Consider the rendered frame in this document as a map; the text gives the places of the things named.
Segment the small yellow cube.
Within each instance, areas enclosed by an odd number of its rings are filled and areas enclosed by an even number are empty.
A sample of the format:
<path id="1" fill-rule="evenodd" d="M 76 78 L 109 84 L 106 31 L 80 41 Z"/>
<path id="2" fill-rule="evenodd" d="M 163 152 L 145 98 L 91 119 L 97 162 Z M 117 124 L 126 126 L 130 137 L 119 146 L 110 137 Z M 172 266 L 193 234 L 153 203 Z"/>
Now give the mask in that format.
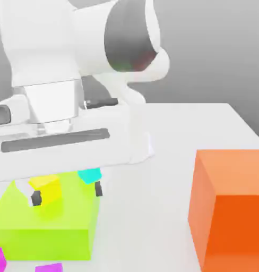
<path id="1" fill-rule="evenodd" d="M 29 179 L 30 185 L 41 192 L 41 206 L 50 204 L 61 198 L 61 183 L 58 175 L 47 175 L 32 177 Z"/>

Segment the small purple cube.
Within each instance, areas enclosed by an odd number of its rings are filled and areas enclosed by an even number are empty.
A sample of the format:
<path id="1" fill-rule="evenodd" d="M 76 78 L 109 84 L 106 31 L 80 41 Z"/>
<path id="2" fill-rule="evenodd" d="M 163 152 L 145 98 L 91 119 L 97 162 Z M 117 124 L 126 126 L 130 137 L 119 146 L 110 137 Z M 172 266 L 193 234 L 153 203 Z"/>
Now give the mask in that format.
<path id="1" fill-rule="evenodd" d="M 35 272 L 63 272 L 63 266 L 60 262 L 36 266 Z"/>

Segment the large lime green box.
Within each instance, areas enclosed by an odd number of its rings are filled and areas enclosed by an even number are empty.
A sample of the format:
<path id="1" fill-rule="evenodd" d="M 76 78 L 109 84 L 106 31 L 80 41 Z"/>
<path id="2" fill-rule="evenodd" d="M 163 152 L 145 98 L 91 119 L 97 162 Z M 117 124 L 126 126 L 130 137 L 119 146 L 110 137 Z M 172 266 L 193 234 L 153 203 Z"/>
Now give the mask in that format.
<path id="1" fill-rule="evenodd" d="M 30 207 L 11 182 L 0 199 L 0 247 L 10 261 L 90 260 L 99 209 L 94 184 L 59 176 L 62 197 Z"/>

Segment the large orange box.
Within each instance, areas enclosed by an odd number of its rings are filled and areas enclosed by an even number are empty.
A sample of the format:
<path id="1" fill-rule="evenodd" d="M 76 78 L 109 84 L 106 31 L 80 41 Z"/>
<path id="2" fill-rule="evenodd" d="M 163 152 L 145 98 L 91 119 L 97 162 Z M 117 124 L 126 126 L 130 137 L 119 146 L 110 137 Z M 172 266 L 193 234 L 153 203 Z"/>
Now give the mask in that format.
<path id="1" fill-rule="evenodd" d="M 259 272 L 259 150 L 198 150 L 188 223 L 201 272 Z"/>

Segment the small cyan cube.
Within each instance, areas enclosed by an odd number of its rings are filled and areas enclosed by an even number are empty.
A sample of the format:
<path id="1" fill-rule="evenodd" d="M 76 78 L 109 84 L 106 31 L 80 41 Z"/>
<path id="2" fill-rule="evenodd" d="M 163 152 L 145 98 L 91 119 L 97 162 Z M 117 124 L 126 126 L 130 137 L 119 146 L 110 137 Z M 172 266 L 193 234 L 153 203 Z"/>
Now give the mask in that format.
<path id="1" fill-rule="evenodd" d="M 102 178 L 100 168 L 85 169 L 77 172 L 79 178 L 85 184 L 97 182 Z"/>

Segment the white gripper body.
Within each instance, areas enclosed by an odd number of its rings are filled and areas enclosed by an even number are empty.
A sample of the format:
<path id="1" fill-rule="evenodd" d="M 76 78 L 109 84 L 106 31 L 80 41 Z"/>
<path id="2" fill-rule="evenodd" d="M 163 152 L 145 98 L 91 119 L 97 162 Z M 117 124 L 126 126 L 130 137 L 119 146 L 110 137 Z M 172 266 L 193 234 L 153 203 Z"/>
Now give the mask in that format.
<path id="1" fill-rule="evenodd" d="M 129 123 L 129 107 L 116 105 L 80 111 L 69 133 L 0 126 L 0 182 L 128 163 Z"/>

